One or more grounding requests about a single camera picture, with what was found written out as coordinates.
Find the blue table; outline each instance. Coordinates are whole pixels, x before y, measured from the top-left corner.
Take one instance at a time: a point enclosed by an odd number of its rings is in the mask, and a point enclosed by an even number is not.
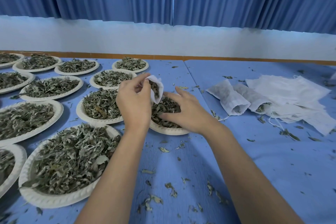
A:
[[[188,60],[185,64],[194,81],[203,90],[208,107],[221,118],[227,117],[218,99],[206,92],[210,86],[232,76],[230,83],[257,79],[260,75],[293,77],[301,75],[319,85],[335,70],[328,66],[298,63]],[[336,118],[336,87],[320,100],[330,116]],[[285,124],[300,142],[279,134],[279,128],[257,120],[259,115],[247,110],[241,116],[222,121],[250,155],[280,194],[305,223],[336,223],[336,133],[322,137],[312,126],[303,123]],[[314,142],[308,133],[322,140]]]
[[[79,76],[84,80],[84,86],[74,94],[58,100],[64,105],[64,113],[61,118],[44,132],[19,143],[27,150],[28,155],[31,154],[41,141],[49,138],[57,131],[82,122],[81,120],[73,120],[77,118],[75,110],[78,102],[89,94],[90,91],[97,90],[94,87],[88,88],[90,77],[98,71],[111,69],[114,61],[113,59],[99,59],[98,62],[101,64],[99,69],[90,74]],[[183,61],[148,60],[148,62],[149,69],[146,71],[156,75],[158,78],[162,78],[166,91],[173,91],[174,85],[187,86],[189,90],[193,86],[196,86]],[[0,72],[7,71],[11,71],[11,69],[0,70]],[[57,76],[57,74],[53,70],[50,70],[37,73],[36,76],[38,79],[43,79]],[[10,99],[11,96],[18,93],[19,91],[17,90],[0,95],[1,107],[22,101],[21,99]],[[210,111],[197,88],[194,88],[194,91],[191,91],[191,93],[197,97],[200,104],[207,111]],[[122,128],[124,128],[124,123],[114,124],[113,127],[123,133]],[[162,146],[160,144],[162,140],[168,141],[168,143],[164,144],[164,147],[171,150],[169,153],[162,153],[158,149],[158,147]],[[185,148],[175,150],[181,141],[187,141]],[[143,174],[141,173],[142,169],[155,169],[156,173],[153,175]],[[188,178],[191,181],[186,181],[186,184],[184,184],[182,177]],[[146,184],[146,180],[150,181],[151,186]],[[223,178],[215,158],[203,137],[196,134],[167,136],[150,129],[146,136],[139,165],[130,213],[130,223],[206,223],[207,221],[210,223],[239,223],[231,201],[229,206],[225,206],[219,204],[219,199],[216,195],[209,196],[207,180],[210,181],[222,196],[229,198],[228,190],[223,183]],[[177,198],[171,197],[170,189],[164,186],[168,182],[171,182],[177,191]],[[152,201],[150,203],[153,208],[152,212],[146,212],[142,208],[141,213],[138,214],[138,205],[149,194],[161,197],[164,204],[155,204]],[[86,199],[67,207],[43,209],[43,215],[38,215],[33,205],[25,204],[25,200],[20,196],[18,191],[17,183],[0,199],[1,211],[12,213],[7,219],[8,222],[17,219],[17,224],[72,224],[85,203]],[[198,203],[202,206],[204,212],[198,211],[196,213],[189,211],[190,205],[198,209]]]

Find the right hand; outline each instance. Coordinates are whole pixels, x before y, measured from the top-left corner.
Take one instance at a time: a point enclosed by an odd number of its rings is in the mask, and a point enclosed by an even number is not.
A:
[[[174,122],[190,132],[198,134],[204,134],[212,124],[219,123],[211,114],[204,110],[195,96],[177,86],[175,90],[178,94],[165,92],[164,95],[177,102],[181,107],[181,112],[163,113],[160,118]]]

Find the plate rim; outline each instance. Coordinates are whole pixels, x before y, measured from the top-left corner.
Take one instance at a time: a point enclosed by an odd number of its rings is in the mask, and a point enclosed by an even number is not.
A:
[[[20,98],[23,99],[23,100],[26,100],[26,101],[31,101],[31,102],[40,102],[40,101],[47,101],[47,100],[55,100],[55,99],[64,98],[64,97],[66,97],[68,95],[73,94],[74,92],[78,91],[83,86],[83,84],[84,84],[84,82],[83,82],[83,80],[81,78],[79,78],[77,76],[73,76],[73,75],[53,76],[53,77],[48,77],[48,78],[45,78],[45,79],[41,79],[41,81],[48,80],[48,79],[51,79],[51,78],[70,78],[72,81],[78,80],[79,83],[72,90],[69,90],[69,91],[67,91],[65,93],[54,95],[54,96],[51,96],[51,97],[33,98],[33,97],[29,97],[27,95],[20,95]],[[24,86],[21,89],[20,94],[26,93],[25,87],[27,87],[27,85]]]
[[[0,185],[0,198],[6,194],[6,192],[13,186],[16,180],[19,178],[20,172],[24,163],[27,160],[27,152],[21,146],[17,144],[7,145],[0,148],[0,150],[7,150],[14,155],[15,164],[13,170],[7,177],[7,179]]]
[[[36,128],[36,129],[31,130],[30,132],[27,132],[27,133],[22,134],[20,136],[16,136],[16,137],[1,140],[0,141],[0,147],[13,145],[15,143],[21,142],[23,140],[26,140],[28,138],[31,138],[31,137],[43,132],[47,128],[51,127],[56,121],[58,121],[59,118],[62,116],[63,111],[64,111],[64,107],[60,102],[57,102],[55,100],[47,100],[47,101],[41,101],[41,102],[23,101],[23,102],[15,103],[15,104],[6,106],[4,108],[1,108],[0,112],[6,111],[6,110],[11,109],[13,107],[23,105],[25,103],[43,104],[43,105],[52,104],[53,107],[54,107],[54,115],[45,124],[43,124],[42,126]]]
[[[0,90],[0,94],[5,94],[5,93],[8,93],[8,92],[11,92],[11,91],[14,91],[14,90],[18,90],[18,89],[26,86],[27,84],[30,84],[32,81],[35,80],[35,77],[36,77],[35,74],[27,73],[27,72],[14,71],[14,72],[4,72],[4,73],[19,73],[20,75],[25,76],[28,79],[25,80],[24,82],[20,83],[20,84],[15,85],[15,86],[11,86],[9,88],[4,88],[4,89]]]
[[[112,69],[113,69],[113,70],[120,69],[120,68],[116,68],[116,63],[119,62],[119,61],[121,61],[121,59],[115,61],[115,62],[112,64]],[[147,61],[145,61],[145,62],[146,62],[146,66],[145,66],[144,68],[142,68],[142,69],[138,69],[138,70],[127,70],[127,69],[123,69],[123,70],[132,71],[132,72],[134,72],[134,73],[140,73],[140,72],[142,72],[142,71],[145,71],[147,68],[149,68],[149,63],[148,63]]]
[[[50,69],[53,69],[54,67],[58,66],[59,64],[62,63],[62,60],[59,57],[56,56],[51,56],[53,57],[55,60],[57,60],[56,64],[52,65],[52,66],[48,66],[48,67],[44,67],[44,68],[37,68],[37,69],[21,69],[18,68],[17,65],[19,65],[22,60],[20,62],[16,62],[13,66],[12,69],[17,71],[17,72],[27,72],[27,73],[38,73],[38,72],[43,72],[43,71],[48,71]]]
[[[83,102],[84,102],[84,98],[82,98],[81,101],[79,101],[79,103],[77,104],[76,114],[81,120],[86,121],[92,125],[108,125],[108,124],[118,123],[124,120],[123,116],[119,116],[118,118],[107,119],[107,120],[91,118],[87,116],[85,112],[83,111]]]
[[[149,128],[152,130],[164,134],[164,135],[170,135],[170,136],[180,136],[180,135],[186,135],[190,133],[190,131],[184,129],[184,128],[166,128],[163,126],[160,126],[156,124],[152,119],[150,120]]]
[[[106,125],[94,125],[90,124],[93,127],[99,128],[99,127],[105,127]],[[67,128],[74,128],[78,127],[79,125],[67,127]],[[106,130],[111,135],[120,135],[120,132],[116,130],[115,128],[111,126],[106,126]],[[100,177],[95,180],[93,183],[89,184],[88,186],[68,194],[64,195],[48,195],[42,192],[39,192],[32,188],[20,188],[21,185],[28,181],[28,178],[30,176],[31,172],[31,166],[34,162],[34,159],[36,158],[37,154],[40,152],[40,150],[43,148],[43,146],[50,142],[51,139],[53,139],[57,135],[54,134],[48,139],[44,140],[42,143],[40,143],[37,148],[30,154],[30,156],[27,158],[26,162],[24,163],[22,170],[19,175],[19,191],[22,195],[22,197],[29,203],[31,203],[34,206],[46,208],[46,209],[52,209],[52,208],[59,208],[64,207],[68,205],[72,205],[74,203],[77,203],[87,197],[90,196],[92,191],[94,190],[96,184],[100,180]]]
[[[97,68],[99,68],[99,63],[96,60],[93,59],[79,59],[79,60],[88,60],[90,62],[94,62],[95,66],[93,68],[90,68],[88,70],[84,70],[81,72],[75,72],[75,73],[69,73],[69,72],[62,72],[58,67],[60,65],[62,65],[63,63],[65,63],[66,61],[63,61],[61,64],[57,65],[54,69],[55,73],[60,74],[60,75],[81,75],[81,74],[88,74],[91,73],[92,71],[96,70]]]
[[[26,58],[25,55],[21,54],[21,53],[13,53],[13,52],[7,52],[8,54],[14,54],[14,55],[17,55],[19,56],[20,58],[15,60],[15,61],[12,61],[12,62],[8,62],[8,63],[4,63],[4,64],[0,64],[0,68],[6,68],[6,67],[10,67],[12,65],[14,65],[16,62],[20,62],[22,61],[23,59]]]
[[[97,75],[97,74],[100,74],[100,73],[102,73],[104,71],[116,71],[116,72],[129,73],[129,74],[132,74],[132,79],[135,78],[135,77],[137,77],[137,74],[134,73],[131,70],[126,70],[126,69],[106,69],[106,70],[100,71],[98,73],[95,73],[93,76],[91,76],[90,81],[89,81],[89,83],[90,83],[91,86],[93,86],[93,87],[95,87],[97,89],[103,88],[104,90],[117,90],[117,89],[119,89],[120,84],[118,84],[118,86],[101,86],[101,85],[98,85],[98,84],[96,84],[94,82],[94,80],[93,80],[94,76]]]

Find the empty tea bag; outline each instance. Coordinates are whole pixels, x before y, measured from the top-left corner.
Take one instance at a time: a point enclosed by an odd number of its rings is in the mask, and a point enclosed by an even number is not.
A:
[[[241,115],[251,104],[233,89],[229,80],[224,80],[206,91],[220,99],[220,104],[228,115]]]
[[[264,97],[258,92],[255,92],[253,89],[245,86],[244,84],[236,84],[233,86],[233,89],[251,103],[249,109],[252,112],[264,114],[265,109],[272,105],[268,98]]]
[[[146,79],[155,82],[158,86],[158,92],[154,92],[152,89],[150,90],[150,99],[152,102],[158,104],[161,101],[163,95],[163,84],[161,82],[161,78],[156,78],[155,75],[150,75]]]

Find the orange baseboard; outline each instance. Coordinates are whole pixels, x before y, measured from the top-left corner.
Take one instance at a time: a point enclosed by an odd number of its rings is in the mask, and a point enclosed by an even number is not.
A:
[[[336,61],[327,60],[297,60],[297,59],[255,59],[255,58],[232,58],[232,57],[199,57],[199,56],[170,56],[170,55],[142,55],[142,54],[109,54],[109,53],[89,53],[89,52],[28,52],[28,51],[10,51],[0,52],[22,53],[30,56],[31,53],[46,53],[48,55],[60,58],[91,58],[91,59],[122,59],[124,57],[133,57],[140,59],[157,60],[234,60],[234,61],[262,61],[262,62],[296,62],[296,63],[315,63],[319,65],[336,66]]]

